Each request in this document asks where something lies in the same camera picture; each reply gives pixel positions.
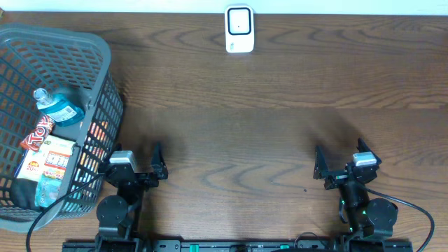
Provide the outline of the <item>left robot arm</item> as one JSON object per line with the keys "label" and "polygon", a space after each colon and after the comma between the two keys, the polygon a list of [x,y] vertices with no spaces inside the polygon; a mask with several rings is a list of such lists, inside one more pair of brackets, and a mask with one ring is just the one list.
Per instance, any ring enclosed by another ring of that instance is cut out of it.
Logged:
{"label": "left robot arm", "polygon": [[133,152],[122,150],[121,146],[109,153],[99,166],[103,180],[117,188],[117,192],[97,205],[99,231],[93,248],[96,252],[153,250],[151,242],[138,234],[138,225],[144,193],[158,187],[160,180],[168,179],[161,145],[155,145],[149,172],[136,172],[136,168]]}

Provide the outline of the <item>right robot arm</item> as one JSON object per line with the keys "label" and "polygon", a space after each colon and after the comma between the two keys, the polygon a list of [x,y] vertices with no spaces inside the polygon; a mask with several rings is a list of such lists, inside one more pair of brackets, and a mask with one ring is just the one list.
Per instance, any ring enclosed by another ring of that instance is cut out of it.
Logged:
{"label": "right robot arm", "polygon": [[343,169],[331,170],[322,148],[317,146],[313,178],[323,179],[326,190],[339,190],[340,209],[345,211],[340,218],[349,224],[355,238],[385,240],[393,235],[398,208],[387,199],[369,198],[364,187],[377,178],[382,160],[362,139],[357,150]]}

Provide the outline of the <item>red chocolate bar wrapper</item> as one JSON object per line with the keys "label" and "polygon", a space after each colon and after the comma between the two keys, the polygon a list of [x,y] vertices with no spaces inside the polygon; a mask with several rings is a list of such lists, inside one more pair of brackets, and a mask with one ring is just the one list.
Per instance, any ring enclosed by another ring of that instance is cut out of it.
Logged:
{"label": "red chocolate bar wrapper", "polygon": [[25,150],[38,152],[54,126],[55,121],[50,116],[43,115],[35,128],[20,142],[20,146]]}

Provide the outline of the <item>light green tissue pack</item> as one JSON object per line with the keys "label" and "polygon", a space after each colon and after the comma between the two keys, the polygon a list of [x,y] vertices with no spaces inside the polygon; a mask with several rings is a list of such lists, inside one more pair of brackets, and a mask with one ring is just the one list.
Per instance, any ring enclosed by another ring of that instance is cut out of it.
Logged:
{"label": "light green tissue pack", "polygon": [[46,208],[53,204],[59,195],[61,184],[61,179],[42,175],[36,187],[35,206]]}

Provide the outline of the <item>blue mouthwash bottle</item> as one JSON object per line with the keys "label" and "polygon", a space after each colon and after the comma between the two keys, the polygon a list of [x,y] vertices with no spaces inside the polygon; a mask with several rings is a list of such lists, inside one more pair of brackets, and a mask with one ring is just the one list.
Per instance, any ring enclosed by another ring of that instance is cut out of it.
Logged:
{"label": "blue mouthwash bottle", "polygon": [[64,94],[49,93],[44,88],[38,88],[34,91],[33,97],[36,100],[37,109],[53,119],[60,127],[74,125],[85,117],[84,110],[69,101]]}

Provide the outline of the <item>yellow snack bag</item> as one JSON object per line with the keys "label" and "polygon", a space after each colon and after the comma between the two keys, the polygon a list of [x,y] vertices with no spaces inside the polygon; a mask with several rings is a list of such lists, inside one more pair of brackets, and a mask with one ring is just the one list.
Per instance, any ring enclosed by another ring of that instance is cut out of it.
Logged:
{"label": "yellow snack bag", "polygon": [[74,145],[74,141],[49,135],[37,152],[24,152],[16,177],[35,182],[39,182],[42,176],[62,180]]}

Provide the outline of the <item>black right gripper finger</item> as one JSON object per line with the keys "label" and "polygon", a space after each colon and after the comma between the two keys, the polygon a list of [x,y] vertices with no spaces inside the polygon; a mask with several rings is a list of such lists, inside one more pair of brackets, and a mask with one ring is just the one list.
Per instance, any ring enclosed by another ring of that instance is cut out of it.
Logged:
{"label": "black right gripper finger", "polygon": [[372,156],[375,158],[377,165],[380,165],[382,163],[382,160],[368,147],[368,145],[361,138],[358,138],[357,149],[359,153],[370,152]]}
{"label": "black right gripper finger", "polygon": [[328,165],[320,146],[315,147],[316,158],[313,179],[325,179],[328,176]]}

